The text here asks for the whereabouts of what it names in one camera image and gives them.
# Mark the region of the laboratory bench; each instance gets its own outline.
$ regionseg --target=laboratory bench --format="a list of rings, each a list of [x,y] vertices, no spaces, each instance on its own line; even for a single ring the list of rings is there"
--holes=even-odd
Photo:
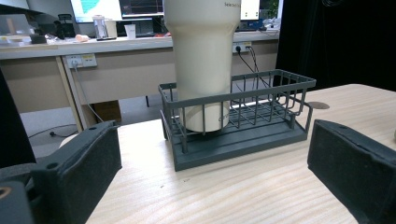
[[[235,33],[233,42],[251,42],[261,71],[276,65],[278,31]],[[146,37],[0,48],[0,66],[20,113],[71,107],[80,131],[96,123],[87,105],[148,96],[174,82],[171,37]],[[93,54],[96,66],[70,68],[67,55]],[[242,53],[254,66],[250,52]],[[232,75],[249,73],[233,55]]]

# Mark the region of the black curtain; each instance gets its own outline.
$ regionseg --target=black curtain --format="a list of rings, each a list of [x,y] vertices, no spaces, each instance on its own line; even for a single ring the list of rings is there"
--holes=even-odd
[[[317,80],[396,91],[390,0],[284,0],[276,68]]]
[[[0,69],[0,168],[35,162],[35,154]]]

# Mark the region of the white cylindrical container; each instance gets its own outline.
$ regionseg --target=white cylindrical container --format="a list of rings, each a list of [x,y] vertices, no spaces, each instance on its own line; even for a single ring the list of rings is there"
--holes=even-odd
[[[166,28],[173,39],[178,100],[230,92],[233,34],[241,0],[164,0]],[[229,121],[229,102],[186,108],[187,129],[213,132]]]
[[[113,20],[105,20],[108,37],[117,37],[117,24]]]

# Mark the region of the desk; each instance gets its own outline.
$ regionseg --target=desk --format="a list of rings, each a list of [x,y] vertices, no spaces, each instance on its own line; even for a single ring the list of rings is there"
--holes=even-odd
[[[234,42],[253,41],[261,71],[276,64],[278,31],[235,33]],[[0,48],[0,65],[20,113],[71,107],[80,131],[96,119],[87,104],[158,94],[158,85],[175,81],[171,37],[62,42]],[[66,55],[95,53],[97,66],[68,68]],[[243,54],[253,65],[249,53]],[[237,54],[232,75],[249,73]]]
[[[306,101],[330,106],[312,121],[396,148],[396,92],[353,84],[310,91]],[[312,125],[306,141],[180,172],[160,120],[121,126],[122,169],[88,223],[357,223],[307,168]]]

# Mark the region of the cup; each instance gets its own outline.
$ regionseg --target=cup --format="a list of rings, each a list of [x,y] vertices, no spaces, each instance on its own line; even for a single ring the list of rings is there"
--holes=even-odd
[[[134,24],[125,25],[125,32],[128,39],[136,39],[136,27]]]
[[[117,37],[116,22],[112,20],[105,20],[108,37]]]

